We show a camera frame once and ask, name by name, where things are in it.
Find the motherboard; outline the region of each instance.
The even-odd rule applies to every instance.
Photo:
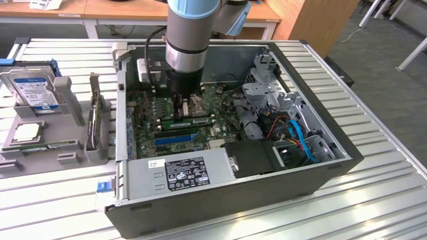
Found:
[[[219,148],[246,139],[236,108],[223,104],[234,89],[204,84],[183,104],[183,119],[174,119],[172,95],[160,89],[127,93],[130,159],[159,157]]]

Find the black cable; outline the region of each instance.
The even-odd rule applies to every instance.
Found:
[[[114,30],[108,25],[104,25],[106,26],[106,28],[108,28],[111,31],[114,31],[114,34],[119,34],[120,35],[120,33],[116,31],[116,30]]]
[[[218,77],[216,82],[223,82],[223,81],[222,81],[222,78],[226,77],[226,76],[232,76],[232,78],[239,82],[239,79],[238,79],[236,75],[234,75],[232,73],[226,73],[226,74],[220,75],[220,76]]]
[[[243,84],[239,85],[239,86],[231,91],[231,93],[222,99],[220,106],[219,106],[219,113],[220,113],[220,115],[223,116],[224,121],[226,121],[227,124],[230,125],[231,130],[232,130],[236,134],[238,134],[238,132],[242,131],[242,129],[239,129],[239,128],[234,125],[232,121],[226,117],[226,114],[224,114],[224,103],[226,103],[226,100],[227,100],[227,99],[235,94],[235,92],[240,89],[242,86],[243,86]]]
[[[150,70],[150,59],[148,59],[148,45],[150,45],[150,41],[152,40],[154,36],[160,33],[163,30],[167,29],[167,25],[160,27],[156,31],[154,31],[150,36],[147,37],[147,40],[146,40],[146,46],[144,46],[144,58],[146,58],[146,71],[147,71],[147,77],[148,77],[148,81],[150,81],[150,84],[154,86],[155,85],[155,81],[152,79],[152,73],[151,73],[151,70]]]
[[[111,31],[114,31],[114,34],[118,34],[118,35],[120,35],[120,33],[116,31],[116,29],[122,29],[122,28],[124,27],[124,25],[122,25],[122,26],[115,26],[115,25],[112,25],[114,28],[111,28],[110,25],[104,25],[104,26],[106,26],[106,28],[108,28]]]
[[[250,121],[250,122],[244,125],[244,127],[243,127],[242,129],[246,129],[246,127],[247,127],[250,124],[257,124],[257,126],[261,126],[257,121]]]
[[[134,32],[134,29],[135,29],[136,25],[134,25],[132,29],[131,29],[131,32],[128,33],[128,35],[126,35],[123,38],[126,39],[128,36],[131,36],[132,32]]]
[[[234,109],[234,111],[236,111],[236,108],[238,108],[238,107],[242,107],[242,109],[243,109],[244,111],[250,111],[250,109],[249,109],[246,106],[243,106],[243,105],[234,105],[231,109]]]

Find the white table leg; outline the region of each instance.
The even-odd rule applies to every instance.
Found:
[[[426,47],[427,47],[427,37],[426,37],[425,41],[422,41],[419,46],[415,48],[413,53],[407,56],[407,58],[405,59],[405,61],[401,64],[401,66],[398,66],[399,70],[405,70],[406,69],[406,67],[410,65],[410,63],[417,58],[417,56],[422,53],[422,51],[425,50]]]
[[[389,7],[390,1],[391,0],[386,0],[383,2],[383,4],[381,5],[379,10],[377,11],[375,16],[374,16],[375,19],[379,19],[382,13],[385,12],[386,8]]]
[[[277,22],[267,23],[267,27],[265,28],[265,32],[262,34],[263,40],[271,40],[274,38],[275,30],[277,30]]]
[[[397,17],[397,15],[398,15],[398,13],[399,13],[403,5],[406,4],[406,2],[407,2],[407,0],[403,0],[403,1],[401,2],[401,5],[399,5],[398,8],[395,9],[395,11],[394,11],[394,13],[393,13],[393,15],[391,15],[391,17],[390,17],[390,20],[394,20],[394,19],[395,19],[395,17]]]
[[[366,13],[366,15],[365,15],[365,17],[363,17],[363,19],[362,19],[362,21],[359,23],[359,27],[361,28],[363,28],[367,25],[370,17],[371,17],[371,15],[374,13],[374,10],[375,10],[377,6],[381,4],[381,1],[382,0],[375,0],[375,2],[373,3],[373,6],[367,10],[367,13]]]
[[[83,19],[83,25],[86,27],[87,37],[90,39],[98,39],[99,33],[96,32],[96,19]]]

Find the wooden cabinet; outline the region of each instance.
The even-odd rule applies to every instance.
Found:
[[[306,40],[325,58],[359,0],[265,0],[282,18],[274,40]]]

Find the blue clip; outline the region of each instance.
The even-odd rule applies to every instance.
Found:
[[[98,193],[107,193],[112,190],[114,190],[112,183],[110,181],[103,181],[98,183],[98,189],[96,189]]]
[[[15,59],[0,58],[0,66],[14,66]]]
[[[50,63],[54,65],[54,68],[55,68],[55,75],[56,77],[62,77],[62,72],[60,72],[60,68],[59,68],[59,63],[56,60],[51,60]]]

